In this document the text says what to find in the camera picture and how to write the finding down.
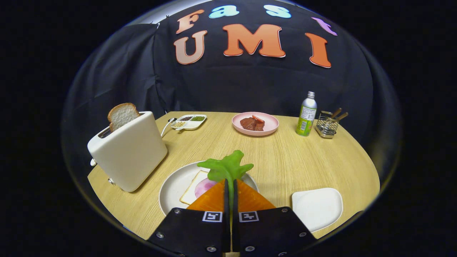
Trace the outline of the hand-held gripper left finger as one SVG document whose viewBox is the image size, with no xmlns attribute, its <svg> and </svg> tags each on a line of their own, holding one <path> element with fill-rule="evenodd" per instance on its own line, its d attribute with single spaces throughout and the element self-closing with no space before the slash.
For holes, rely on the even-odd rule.
<svg viewBox="0 0 457 257">
<path fill-rule="evenodd" d="M 170 210 L 147 241 L 170 257 L 223 257 L 231 247 L 228 198 L 224 180 L 193 206 Z"/>
</svg>

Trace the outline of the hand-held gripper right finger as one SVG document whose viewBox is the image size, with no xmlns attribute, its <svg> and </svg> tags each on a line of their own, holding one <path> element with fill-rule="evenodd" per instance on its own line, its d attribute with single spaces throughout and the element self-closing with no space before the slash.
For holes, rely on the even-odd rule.
<svg viewBox="0 0 457 257">
<path fill-rule="evenodd" d="M 234 182 L 232 251 L 241 257 L 296 257 L 318 240 L 287 206 L 241 212 Z"/>
</svg>

